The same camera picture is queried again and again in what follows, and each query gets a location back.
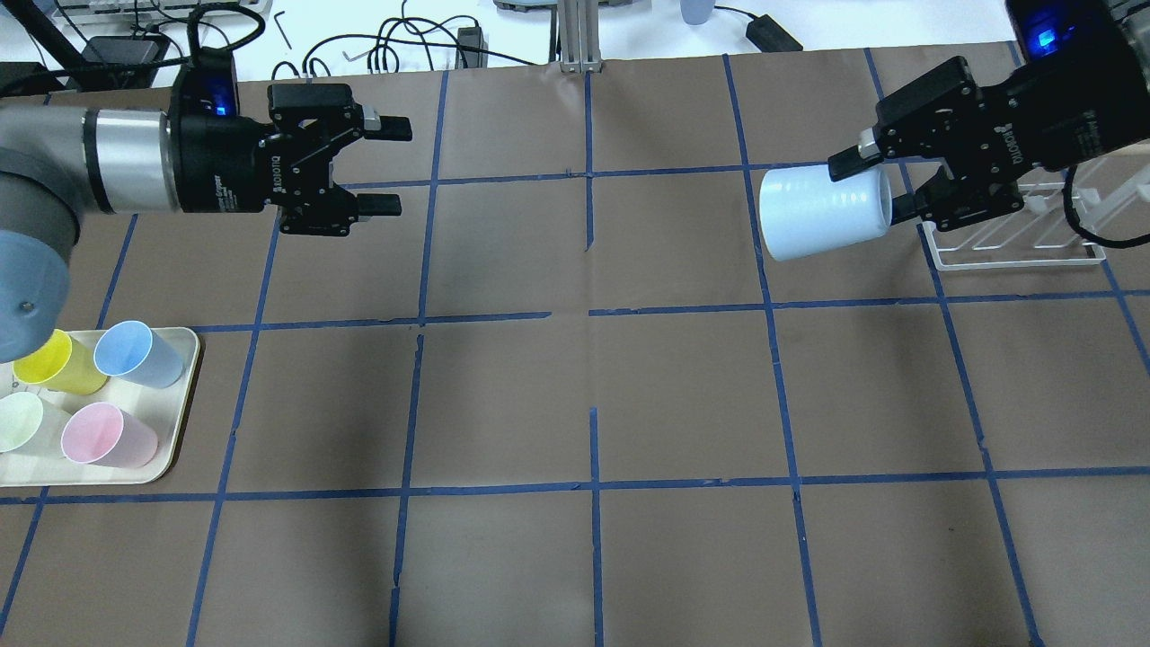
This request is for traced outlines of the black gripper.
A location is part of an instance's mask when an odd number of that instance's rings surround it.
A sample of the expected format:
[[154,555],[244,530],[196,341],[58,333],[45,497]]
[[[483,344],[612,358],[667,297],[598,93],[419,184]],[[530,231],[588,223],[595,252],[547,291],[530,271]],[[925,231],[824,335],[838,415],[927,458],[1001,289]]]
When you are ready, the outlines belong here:
[[223,88],[172,95],[170,143],[178,208],[193,214],[277,210],[284,234],[348,236],[361,218],[401,217],[390,193],[353,195],[332,178],[332,161],[361,137],[411,143],[406,116],[365,113],[345,84],[274,84],[270,122],[238,114]]
[[977,85],[949,57],[876,106],[876,134],[828,157],[831,182],[884,159],[936,160],[931,179],[892,200],[891,224],[920,218],[941,232],[1022,208],[1018,182],[1059,172],[1147,139],[1147,75],[1134,55],[1043,57],[999,84]]

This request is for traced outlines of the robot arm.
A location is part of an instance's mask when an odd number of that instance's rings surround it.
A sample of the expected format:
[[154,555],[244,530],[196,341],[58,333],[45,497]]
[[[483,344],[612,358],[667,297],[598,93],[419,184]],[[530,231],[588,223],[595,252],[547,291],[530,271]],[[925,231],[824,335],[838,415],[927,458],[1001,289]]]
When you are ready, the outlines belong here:
[[957,55],[880,99],[876,124],[829,157],[831,182],[903,157],[940,164],[894,200],[894,218],[941,232],[1022,209],[1017,182],[1145,143],[1147,1],[1010,1],[1023,63],[999,84],[975,82]]
[[284,234],[348,236],[397,217],[394,195],[354,195],[332,161],[358,140],[411,143],[405,116],[382,116],[345,84],[275,84],[270,121],[239,111],[233,79],[181,75],[168,110],[3,107],[5,363],[57,328],[69,265],[93,214],[254,214],[277,210]]

